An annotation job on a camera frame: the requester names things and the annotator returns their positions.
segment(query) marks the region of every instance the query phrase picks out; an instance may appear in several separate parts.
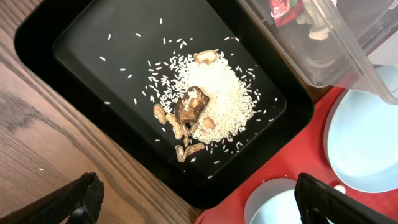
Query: white rice pile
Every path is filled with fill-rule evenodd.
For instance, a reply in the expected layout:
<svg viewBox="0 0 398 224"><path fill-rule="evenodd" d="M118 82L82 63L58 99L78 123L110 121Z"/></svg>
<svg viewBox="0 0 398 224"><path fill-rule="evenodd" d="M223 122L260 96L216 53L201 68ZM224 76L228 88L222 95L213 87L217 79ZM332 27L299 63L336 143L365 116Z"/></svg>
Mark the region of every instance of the white rice pile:
<svg viewBox="0 0 398 224"><path fill-rule="evenodd" d="M249 96L245 81L239 80L235 71L228 66L228 60L219 54L218 60L211 65L199 64L191 55L176 58L170 68L178 72L176 79L171 80L171 91L165 91L160 97L160 103L167 113L172 112L171 103L184 95L192 86L197 86L209 96L207 107L199 117L198 129L192 137L208 144L211 141L220 141L230 138L244 131L246 121L253 115L253 108L257 101ZM204 118L211 118L216 124L215 129L208 129L203 124Z"/></svg>

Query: red cloth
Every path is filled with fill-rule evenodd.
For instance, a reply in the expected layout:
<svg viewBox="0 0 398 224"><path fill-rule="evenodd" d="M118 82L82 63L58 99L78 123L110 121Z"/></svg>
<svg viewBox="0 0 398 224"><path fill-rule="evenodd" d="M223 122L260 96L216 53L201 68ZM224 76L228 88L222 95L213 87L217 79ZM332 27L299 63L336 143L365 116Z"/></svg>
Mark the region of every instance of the red cloth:
<svg viewBox="0 0 398 224"><path fill-rule="evenodd" d="M323 130L331 106L343 90L332 88L316 105L310 124L271 160L257 170L230 196L215 208L206 210L195 224L243 224L244 206L251 192L262 181L287 177L297 180L299 173L306 172L320 181L334 186L341 181L332 171L323 150ZM390 192L369 194L346 186L346 195L366 206L398 220L398 189Z"/></svg>

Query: wooden table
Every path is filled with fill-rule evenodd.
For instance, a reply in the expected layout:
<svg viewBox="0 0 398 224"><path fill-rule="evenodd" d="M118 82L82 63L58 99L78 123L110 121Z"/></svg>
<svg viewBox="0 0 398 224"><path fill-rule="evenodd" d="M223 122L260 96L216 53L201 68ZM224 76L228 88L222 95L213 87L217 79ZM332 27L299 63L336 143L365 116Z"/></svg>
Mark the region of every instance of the wooden table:
<svg viewBox="0 0 398 224"><path fill-rule="evenodd" d="M40 0L0 0L0 217L96 172L98 223L193 223L189 206L23 66L13 46ZM314 101L328 89L306 86Z"/></svg>

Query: food pile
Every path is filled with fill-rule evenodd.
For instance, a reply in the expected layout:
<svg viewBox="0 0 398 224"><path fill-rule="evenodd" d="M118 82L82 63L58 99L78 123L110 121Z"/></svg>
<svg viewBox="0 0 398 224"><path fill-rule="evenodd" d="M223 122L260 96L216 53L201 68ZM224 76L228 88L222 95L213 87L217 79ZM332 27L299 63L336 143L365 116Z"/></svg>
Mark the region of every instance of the food pile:
<svg viewBox="0 0 398 224"><path fill-rule="evenodd" d="M238 78L223 52L207 50L193 56L174 56L169 68L178 75L171 82L166 76L161 78L167 90L163 95L157 92L160 102L154 105L154 114L162 124L169 122L175 138L183 142L185 150L181 145L175 147L178 161L184 162L190 154L204 149L204 143L229 140L246 129L259 95L257 100L252 99L246 75ZM190 136L202 143L189 146Z"/></svg>

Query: tray rim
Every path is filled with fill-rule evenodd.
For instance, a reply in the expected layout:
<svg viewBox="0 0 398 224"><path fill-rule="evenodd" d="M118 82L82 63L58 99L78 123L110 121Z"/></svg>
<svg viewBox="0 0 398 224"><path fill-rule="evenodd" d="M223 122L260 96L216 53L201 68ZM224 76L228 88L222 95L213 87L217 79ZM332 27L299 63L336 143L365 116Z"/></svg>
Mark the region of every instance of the tray rim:
<svg viewBox="0 0 398 224"><path fill-rule="evenodd" d="M140 135L132 127L113 110L104 107L103 101L55 58L53 43L93 1L95 0L74 0L72 4L67 0L43 0L18 27L14 38L16 54L32 73L190 205L196 208L218 205L311 120L314 111L311 98L285 64L282 56L262 34L258 25L250 19L237 1L208 0L257 61L258 66L266 74L272 74L269 78L285 97L287 106L278 119L259 133L261 138L252 140L253 149L250 152L242 150L225 169L218 172L216 178L201 186L184 182L184 176L179 170L169 166L155 152L147 150L150 148L148 142L139 139ZM73 91L70 91L67 84L74 86ZM134 146L131 138L136 139ZM245 165L244 169L240 168L241 164Z"/></svg>

